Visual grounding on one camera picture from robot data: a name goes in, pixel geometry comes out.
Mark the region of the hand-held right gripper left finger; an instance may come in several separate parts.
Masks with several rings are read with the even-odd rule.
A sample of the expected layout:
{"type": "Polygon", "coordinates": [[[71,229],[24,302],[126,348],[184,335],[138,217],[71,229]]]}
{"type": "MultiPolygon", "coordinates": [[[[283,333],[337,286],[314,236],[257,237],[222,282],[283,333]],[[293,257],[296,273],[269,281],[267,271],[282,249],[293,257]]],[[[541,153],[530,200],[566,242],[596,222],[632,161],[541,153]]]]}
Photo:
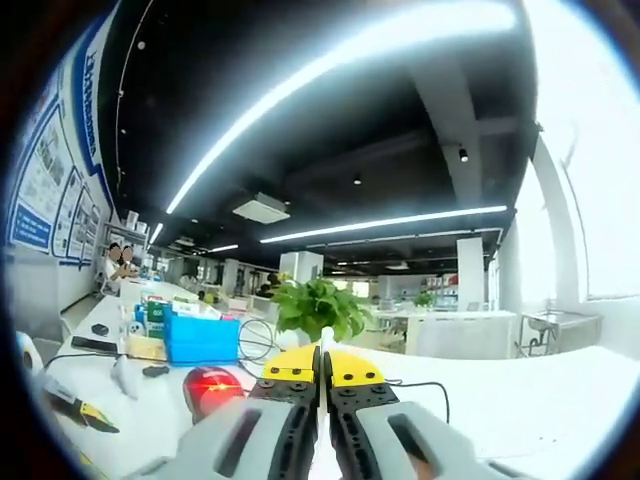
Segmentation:
{"type": "Polygon", "coordinates": [[[246,398],[234,397],[132,479],[305,479],[317,439],[320,346],[285,351],[265,364],[246,398]]]}

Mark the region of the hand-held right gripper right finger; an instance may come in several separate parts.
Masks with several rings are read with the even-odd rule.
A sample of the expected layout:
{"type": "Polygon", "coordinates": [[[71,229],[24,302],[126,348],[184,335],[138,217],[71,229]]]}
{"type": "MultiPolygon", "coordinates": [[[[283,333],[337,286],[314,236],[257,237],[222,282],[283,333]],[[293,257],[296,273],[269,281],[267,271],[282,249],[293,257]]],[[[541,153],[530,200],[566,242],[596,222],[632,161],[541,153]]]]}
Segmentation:
{"type": "Polygon", "coordinates": [[[482,462],[469,439],[423,406],[401,401],[368,360],[324,353],[331,441],[345,479],[525,479],[482,462]]]}

